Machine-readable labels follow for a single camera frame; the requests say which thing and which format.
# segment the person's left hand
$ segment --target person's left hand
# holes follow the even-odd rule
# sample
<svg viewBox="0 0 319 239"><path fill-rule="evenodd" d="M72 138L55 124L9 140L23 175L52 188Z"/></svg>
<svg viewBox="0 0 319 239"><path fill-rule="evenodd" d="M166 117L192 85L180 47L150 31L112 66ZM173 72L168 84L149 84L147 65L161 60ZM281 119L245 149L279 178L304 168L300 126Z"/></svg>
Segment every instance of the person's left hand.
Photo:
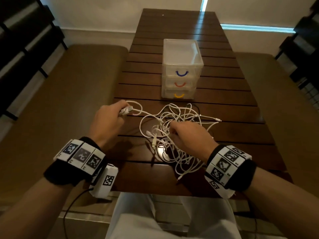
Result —
<svg viewBox="0 0 319 239"><path fill-rule="evenodd" d="M104 105L96 112L88 137L102 149L113 137L117 136L124 124L119 112L129 106L125 100L112 105Z"/></svg>

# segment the drawer handle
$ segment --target drawer handle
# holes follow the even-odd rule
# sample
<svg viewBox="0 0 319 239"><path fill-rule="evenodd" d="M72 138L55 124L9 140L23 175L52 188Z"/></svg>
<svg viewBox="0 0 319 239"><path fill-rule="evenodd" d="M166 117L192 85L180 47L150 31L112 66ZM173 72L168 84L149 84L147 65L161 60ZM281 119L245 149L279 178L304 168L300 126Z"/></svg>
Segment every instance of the drawer handle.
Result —
<svg viewBox="0 0 319 239"><path fill-rule="evenodd" d="M186 71L186 73L185 73L185 74L180 75L180 74L178 73L178 70L177 70L177 71L176 71L176 74L177 74L178 76L185 76L185 75L187 75L187 74L188 74L188 71Z"/></svg>
<svg viewBox="0 0 319 239"><path fill-rule="evenodd" d="M174 94L175 98L182 98L185 94L182 94L181 96L177 96L176 93Z"/></svg>
<svg viewBox="0 0 319 239"><path fill-rule="evenodd" d="M178 85L176 82L174 83L177 87L183 87L184 85L186 85L186 82L184 82L184 84L182 85Z"/></svg>

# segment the forearm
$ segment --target forearm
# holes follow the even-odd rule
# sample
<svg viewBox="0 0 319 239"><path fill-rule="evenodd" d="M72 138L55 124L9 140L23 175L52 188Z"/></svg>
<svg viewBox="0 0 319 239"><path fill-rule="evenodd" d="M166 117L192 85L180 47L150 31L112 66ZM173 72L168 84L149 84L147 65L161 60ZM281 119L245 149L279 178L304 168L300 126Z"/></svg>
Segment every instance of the forearm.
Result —
<svg viewBox="0 0 319 239"><path fill-rule="evenodd" d="M72 188L40 179L0 217L0 235L8 239L46 238Z"/></svg>
<svg viewBox="0 0 319 239"><path fill-rule="evenodd" d="M245 195L289 239L319 238L319 199L257 168Z"/></svg>

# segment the brown wooden table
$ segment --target brown wooden table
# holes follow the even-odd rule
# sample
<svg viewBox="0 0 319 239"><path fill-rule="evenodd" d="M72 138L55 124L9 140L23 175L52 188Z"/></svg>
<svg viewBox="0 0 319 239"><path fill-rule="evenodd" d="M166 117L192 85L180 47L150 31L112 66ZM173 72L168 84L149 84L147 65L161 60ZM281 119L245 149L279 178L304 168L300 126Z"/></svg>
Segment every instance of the brown wooden table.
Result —
<svg viewBox="0 0 319 239"><path fill-rule="evenodd" d="M194 100L202 115L220 118L210 133L218 143L233 144L252 155L259 167L291 180L262 118L257 102L214 12L144 9L122 69L114 102L136 100L151 114L173 101L161 97L163 39L197 40L204 68ZM180 181L174 169L154 154L139 131L140 117L127 116L107 156L119 168L113 190L163 195L219 197L204 179L204 169ZM156 123L146 119L142 130ZM235 198L242 198L237 193Z"/></svg>

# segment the person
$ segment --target person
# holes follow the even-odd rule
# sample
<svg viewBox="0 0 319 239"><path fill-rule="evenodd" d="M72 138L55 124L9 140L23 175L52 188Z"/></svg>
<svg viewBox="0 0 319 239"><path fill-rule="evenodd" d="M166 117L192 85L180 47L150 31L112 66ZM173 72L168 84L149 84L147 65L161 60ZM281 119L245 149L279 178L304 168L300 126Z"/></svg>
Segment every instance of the person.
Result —
<svg viewBox="0 0 319 239"><path fill-rule="evenodd" d="M118 113L128 105L121 100L102 106L96 113L88 137L102 150L120 132L124 119ZM203 162L218 146L194 122L171 122L170 134L178 148ZM74 184L79 182L55 185L49 180L41 178L0 217L1 238L46 238ZM319 199L312 194L258 167L243 193L286 237L319 238ZM181 201L191 217L188 236L240 238L227 200L181 197ZM149 195L121 193L106 238L178 238L160 229L153 212Z"/></svg>

